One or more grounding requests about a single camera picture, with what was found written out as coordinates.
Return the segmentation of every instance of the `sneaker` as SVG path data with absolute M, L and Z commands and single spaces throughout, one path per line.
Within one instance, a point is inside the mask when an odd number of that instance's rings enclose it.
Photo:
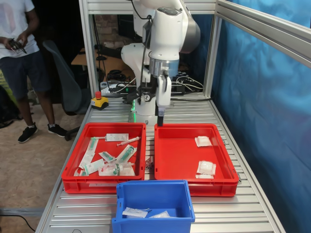
M 23 134 L 18 138 L 18 142 L 19 143 L 27 142 L 30 139 L 30 137 L 34 135 L 36 132 L 38 132 L 38 128 L 36 125 L 33 128 L 27 127 L 23 131 Z
M 48 124 L 48 128 L 49 128 L 49 133 L 57 134 L 60 137 L 65 137 L 66 136 L 67 130 L 64 130 L 59 125 L 55 124 L 54 127 L 50 127 L 50 125 Z

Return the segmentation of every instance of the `aluminum profile table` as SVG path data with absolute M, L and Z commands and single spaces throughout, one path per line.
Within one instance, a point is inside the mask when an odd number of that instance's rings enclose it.
M 204 98 L 204 95 L 193 93 L 182 98 L 197 99 Z M 123 104 L 122 99 L 110 99 L 109 107 L 103 111 L 89 108 L 69 156 L 86 123 L 128 122 L 130 109 L 131 106 Z M 191 233 L 285 232 L 212 101 L 172 101 L 164 123 L 215 124 L 241 179 L 234 197 L 192 198 L 196 219 L 191 225 Z M 153 160 L 154 128 L 147 127 L 146 135 L 146 160 Z M 153 171 L 146 170 L 145 179 L 153 178 Z M 111 219 L 115 215 L 116 204 L 116 195 L 67 194 L 59 176 L 36 233 L 80 233 L 78 230 L 81 233 L 112 233 Z

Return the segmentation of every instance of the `leg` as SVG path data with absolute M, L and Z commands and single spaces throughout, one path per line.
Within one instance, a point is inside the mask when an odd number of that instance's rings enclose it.
M 50 125 L 55 124 L 54 111 L 51 98 L 47 91 L 36 91 L 41 107 L 48 119 Z
M 49 96 L 50 79 L 46 72 L 41 52 L 35 52 L 23 59 L 25 70 L 31 81 L 36 94 L 38 95 L 41 107 L 48 119 L 50 125 L 55 124 L 52 101 Z
M 17 100 L 18 109 L 28 126 L 34 125 L 27 96 Z
M 6 82 L 9 84 L 13 95 L 17 99 L 17 106 L 28 126 L 34 125 L 29 102 L 27 98 L 27 75 L 25 73 L 22 57 L 4 57 L 0 59 L 0 69 L 2 70 Z

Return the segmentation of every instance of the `brick wall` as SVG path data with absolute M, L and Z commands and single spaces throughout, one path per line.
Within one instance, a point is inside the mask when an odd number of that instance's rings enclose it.
M 95 21 L 99 41 L 106 47 L 116 49 L 134 42 L 130 38 L 119 35 L 117 15 L 96 15 Z

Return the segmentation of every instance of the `office chair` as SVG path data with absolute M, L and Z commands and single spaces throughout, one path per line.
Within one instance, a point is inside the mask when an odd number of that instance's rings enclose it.
M 75 81 L 74 74 L 68 67 L 64 58 L 60 54 L 57 46 L 51 40 L 43 42 L 43 46 L 52 53 L 57 67 L 59 79 L 62 85 L 62 106 L 65 113 L 69 116 L 83 115 L 91 101 L 91 92 L 89 89 L 81 89 Z M 71 139 L 71 134 L 77 133 L 80 127 L 67 131 L 65 140 Z

